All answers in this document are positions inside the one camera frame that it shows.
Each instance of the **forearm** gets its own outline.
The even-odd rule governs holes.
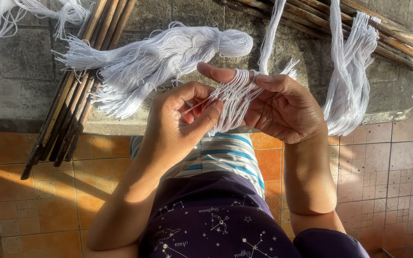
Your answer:
[[[325,126],[303,142],[285,145],[284,186],[288,207],[296,214],[326,214],[335,209]]]
[[[142,153],[124,174],[90,227],[87,245],[109,250],[138,241],[149,219],[163,165],[144,160]]]

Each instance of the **bundle of sticks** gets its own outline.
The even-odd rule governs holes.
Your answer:
[[[136,0],[98,0],[79,36],[98,50],[117,47]],[[71,161],[79,138],[92,109],[91,94],[100,84],[97,70],[65,73],[39,136],[22,172],[28,179],[31,168],[39,161],[54,162],[59,167]]]
[[[214,2],[262,19],[270,20],[273,0],[213,0]],[[353,17],[361,11],[381,20],[369,24],[379,32],[375,56],[391,60],[413,71],[413,32],[352,0],[340,0],[342,30],[348,38]],[[287,0],[280,24],[305,32],[321,40],[331,40],[330,0]]]

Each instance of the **tiled floor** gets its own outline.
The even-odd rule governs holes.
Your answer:
[[[95,213],[130,165],[129,137],[86,135],[74,160],[43,162],[20,181],[35,134],[0,133],[0,258],[78,258]],[[264,134],[252,142],[266,202],[294,238],[282,180],[284,144]],[[337,213],[372,257],[381,247],[413,257],[413,116],[359,126],[330,137]]]

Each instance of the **hand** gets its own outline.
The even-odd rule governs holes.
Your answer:
[[[197,69],[221,83],[231,81],[236,73],[203,62]],[[250,103],[244,124],[288,144],[303,142],[316,134],[327,136],[323,111],[307,88],[283,74],[260,74],[255,81],[264,91]]]
[[[216,123],[224,103],[214,102],[205,108],[181,112],[190,108],[186,102],[196,103],[207,99],[214,88],[198,82],[188,82],[160,94],[152,101],[146,133],[136,162],[143,161],[168,170],[189,154]]]

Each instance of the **concrete table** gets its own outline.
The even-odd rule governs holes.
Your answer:
[[[51,8],[59,8],[56,6],[58,1],[43,1]],[[89,8],[93,0],[82,2],[84,7]],[[365,0],[364,4],[413,30],[413,0]],[[254,48],[249,56],[216,56],[211,63],[219,67],[257,69],[259,47],[267,21],[224,8],[210,0],[138,0],[120,45],[142,40],[155,29],[166,29],[170,21],[180,21],[187,26],[211,26],[223,31],[234,28],[247,32],[254,38]],[[39,132],[63,75],[62,64],[54,60],[50,51],[66,51],[66,44],[52,37],[55,23],[56,20],[38,20],[28,14],[19,23],[15,36],[0,39],[0,131]],[[67,31],[77,33],[78,29],[70,26]],[[269,62],[271,71],[279,73],[291,58],[300,59],[296,66],[297,81],[307,86],[318,103],[323,105],[332,72],[330,43],[280,26]],[[413,72],[376,60],[368,68],[368,78],[371,93],[364,124],[398,121],[413,115]],[[181,79],[214,85],[197,72]],[[94,109],[84,132],[143,134],[152,98],[171,87],[168,81],[157,92],[151,93],[140,109],[128,119],[110,118]],[[250,128],[242,127],[239,131],[247,132]]]

